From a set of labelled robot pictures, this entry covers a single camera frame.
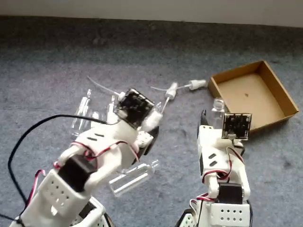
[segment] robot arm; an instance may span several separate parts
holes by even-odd
[[[198,127],[201,181],[208,193],[200,195],[195,207],[185,210],[175,227],[250,226],[250,187],[240,151],[240,140],[222,139],[222,130]]]
[[[118,116],[122,120],[80,134],[61,154],[56,168],[41,182],[19,216],[23,226],[113,226],[91,193],[118,168],[128,168],[138,160],[137,128],[152,108],[151,101],[130,89],[119,103]],[[10,226],[22,225],[13,221]]]

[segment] red and white wire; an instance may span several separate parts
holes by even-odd
[[[191,209],[194,211],[195,215],[197,216],[196,208],[192,205],[192,203],[196,206],[196,205],[197,205],[197,201],[194,200],[194,199],[191,199],[191,200],[189,201],[189,206],[191,207]]]
[[[219,177],[219,176],[217,175],[217,178],[218,178],[219,180],[226,180],[226,179],[228,179],[228,178],[230,177],[231,172],[232,172],[232,161],[231,161],[231,156],[230,156],[230,154],[229,154],[229,152],[228,152],[227,150],[226,150],[226,153],[227,153],[227,156],[228,156],[228,163],[229,163],[229,167],[230,167],[229,172],[227,172],[227,171],[225,171],[225,170],[221,170],[221,169],[213,169],[213,170],[210,170],[210,171],[204,173],[203,178],[202,178],[202,183],[204,183],[205,177],[206,177],[208,174],[213,174],[213,173],[217,173],[217,174],[218,174],[218,173],[222,173],[222,174],[225,174],[225,175],[222,176],[222,177]]]
[[[226,152],[228,152],[228,149],[232,150],[233,153],[235,154],[235,156],[237,156],[237,158],[240,159],[240,161],[241,161],[242,163],[244,163],[244,159],[242,158],[241,155],[238,154],[238,152],[237,152],[234,148],[232,148],[232,147],[227,147],[227,148],[226,148]]]
[[[34,179],[34,185],[33,185],[33,188],[32,190],[30,191],[30,194],[28,196],[28,199],[27,199],[27,203],[26,203],[26,207],[30,204],[32,198],[34,197],[35,195],[35,192],[36,192],[36,189],[37,189],[37,185],[38,185],[38,178],[39,178],[39,175],[40,173],[45,177],[46,176],[46,173],[45,173],[45,170],[44,169],[39,169],[36,174],[35,174],[35,179]]]
[[[208,196],[208,193],[204,193],[204,194],[198,195],[196,199],[197,200],[202,200],[202,201],[208,201],[208,202],[213,202],[214,201],[213,198],[209,198],[207,196]]]

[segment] brown cardboard tray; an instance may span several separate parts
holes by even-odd
[[[266,61],[213,75],[213,97],[221,97],[231,113],[252,114],[251,131],[295,115],[299,109]]]

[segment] wire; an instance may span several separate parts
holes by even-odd
[[[4,218],[4,219],[7,219],[7,220],[10,220],[10,221],[15,221],[17,224],[20,224],[22,227],[25,227],[23,221],[20,219],[20,217],[18,219],[14,219],[14,218],[11,218],[5,214],[0,214],[0,217],[1,218]]]
[[[10,220],[10,221],[14,221],[15,220],[14,218],[11,218],[11,217],[9,217],[9,216],[7,216],[5,214],[0,214],[0,217],[1,218],[5,218],[5,219]]]
[[[201,201],[201,206],[200,206],[200,213],[199,213],[199,218],[198,218],[198,224],[197,227],[199,227],[199,222],[200,222],[200,217],[201,217],[201,213],[202,213],[202,206],[203,206],[203,200]]]
[[[89,76],[86,76],[86,77],[87,77],[94,85],[96,85],[96,86],[98,86],[98,87],[100,87],[100,88],[103,88],[104,90],[109,91],[110,93],[112,93],[112,94],[114,94],[114,95],[116,95],[116,96],[119,96],[119,95],[120,95],[118,92],[115,92],[115,91],[113,91],[113,90],[111,90],[111,89],[109,89],[109,88],[107,88],[107,87],[105,87],[105,86],[103,86],[103,85],[97,83],[96,81],[94,81],[94,80],[93,80],[92,78],[90,78]]]
[[[197,205],[197,201],[194,200],[194,199],[191,199],[191,200],[189,201],[189,206],[191,207],[191,209],[194,211],[195,215],[197,216],[196,208],[193,207],[192,203],[195,204],[195,205]]]
[[[88,153],[89,150],[92,151],[92,150],[90,149],[90,147],[87,147],[86,145],[84,145],[84,144],[82,144],[82,143],[78,143],[78,144],[84,146],[84,147],[87,149],[87,150],[84,152],[84,155],[85,155],[85,157],[86,157],[86,159],[87,159],[88,161],[91,161],[91,160],[94,160],[94,159],[98,158],[99,156],[101,156],[102,154],[104,154],[106,151],[110,150],[110,149],[111,149],[111,148],[110,148],[111,146],[113,146],[113,145],[118,145],[118,144],[120,144],[120,143],[124,143],[124,144],[129,145],[126,141],[124,141],[124,140],[119,140],[118,142],[115,142],[115,143],[109,145],[107,148],[105,148],[104,150],[100,151],[100,152],[99,152],[98,154],[96,154],[95,156],[89,156],[89,153]],[[130,150],[132,151],[133,155],[135,156],[136,161],[139,162],[140,160],[139,160],[138,154],[137,154],[137,152],[135,151],[135,149],[134,149],[131,145],[129,145],[129,148],[130,148]]]
[[[225,179],[228,180],[228,179],[229,179],[229,177],[230,177],[230,175],[231,175],[231,172],[232,172],[232,161],[231,161],[231,156],[230,156],[229,152],[228,152],[227,150],[226,150],[226,152],[227,152],[228,159],[229,159],[229,161],[228,161],[229,167],[230,167],[229,172],[226,172],[225,170],[221,170],[221,169],[213,169],[213,170],[210,170],[210,171],[204,173],[204,175],[203,175],[203,177],[202,177],[202,183],[204,183],[205,177],[206,177],[208,174],[213,174],[213,173],[225,174],[225,175],[223,175],[223,176],[218,176],[218,175],[217,175],[217,178],[218,178],[219,180],[225,180]]]
[[[209,198],[207,196],[208,196],[208,193],[204,193],[204,194],[198,195],[196,199],[197,200],[202,200],[202,201],[208,201],[208,202],[213,202],[214,201],[213,198]]]
[[[158,91],[167,91],[167,89],[162,89],[162,88],[157,88],[157,87],[152,87],[152,86],[151,86],[151,88],[155,89],[155,90],[158,90]]]
[[[232,140],[232,145],[233,145],[235,148],[242,149],[241,156],[244,155],[244,152],[245,152],[245,147],[244,147],[244,145],[243,145],[243,146],[235,145],[235,141],[234,141],[234,140]]]
[[[169,97],[165,100],[164,106],[163,106],[163,108],[161,110],[161,114],[164,112],[164,109],[165,109],[165,107],[166,107],[166,105],[167,105],[168,102],[169,102]]]
[[[254,219],[254,213],[252,211],[252,205],[251,205],[250,201],[246,200],[246,202],[250,205],[250,227],[252,227],[252,221]]]
[[[88,121],[93,121],[93,122],[98,122],[98,123],[102,123],[102,124],[108,124],[106,123],[105,121],[102,121],[102,120],[99,120],[99,119],[95,119],[95,118],[90,118],[90,117],[84,117],[84,116],[76,116],[76,115],[70,115],[70,114],[57,114],[57,115],[53,115],[53,116],[50,116],[48,118],[45,118],[39,122],[37,122],[36,124],[34,124],[33,126],[31,126],[28,130],[26,130],[25,133],[23,133],[23,135],[20,137],[20,139],[17,141],[17,143],[15,144],[10,156],[9,156],[9,160],[8,160],[8,169],[9,169],[9,175],[18,191],[18,193],[20,194],[24,204],[26,205],[27,203],[27,198],[25,196],[25,194],[23,193],[19,183],[17,182],[16,180],[16,177],[15,177],[15,174],[13,172],[13,169],[12,169],[12,161],[13,161],[13,158],[14,158],[14,155],[17,151],[17,149],[19,148],[21,142],[25,139],[25,137],[32,131],[34,130],[35,128],[37,128],[38,126],[40,126],[41,124],[47,122],[47,121],[50,121],[52,119],[55,119],[55,118],[59,118],[59,117],[67,117],[67,118],[78,118],[78,119],[84,119],[84,120],[88,120]]]
[[[226,152],[228,152],[228,150],[227,149],[230,149],[230,150],[232,150],[233,151],[233,153],[235,154],[235,156],[237,156],[237,158],[238,159],[240,159],[240,161],[242,162],[242,163],[244,163],[244,159],[242,158],[242,156],[241,155],[239,155],[238,154],[238,152],[234,149],[234,148],[231,148],[231,147],[227,147],[226,148]]]
[[[179,90],[181,88],[185,88],[185,87],[190,87],[191,85],[190,84],[186,84],[184,86],[180,86],[180,87],[177,87],[176,90]],[[152,89],[155,89],[155,90],[158,90],[158,91],[167,91],[167,89],[163,89],[163,88],[158,88],[158,87],[153,87],[151,86]]]
[[[38,185],[38,178],[39,178],[39,174],[42,173],[42,175],[45,177],[46,174],[45,174],[45,170],[44,169],[39,169],[36,174],[35,174],[35,179],[34,179],[34,185],[33,185],[33,188],[32,190],[30,191],[30,194],[28,196],[28,199],[27,199],[27,204],[26,206],[24,207],[24,209],[26,207],[28,207],[28,205],[30,204],[35,192],[36,192],[36,189],[37,189],[37,185]]]

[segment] glass bottle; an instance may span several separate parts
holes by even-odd
[[[75,113],[77,116],[88,116],[89,104],[90,104],[91,90],[88,89],[86,96],[82,97],[80,105]],[[85,131],[88,125],[88,121],[84,119],[75,118],[71,124],[71,134],[74,137],[78,137]]]
[[[119,173],[117,177],[108,182],[109,187],[113,194],[116,197],[119,197],[125,192],[150,179],[154,175],[155,168],[158,165],[158,160],[153,161],[150,165],[147,163],[139,164],[123,174]]]
[[[215,98],[213,108],[211,110],[211,117],[209,124],[213,126],[214,129],[222,129],[223,126],[223,117],[224,117],[224,110],[225,104],[223,99]]]

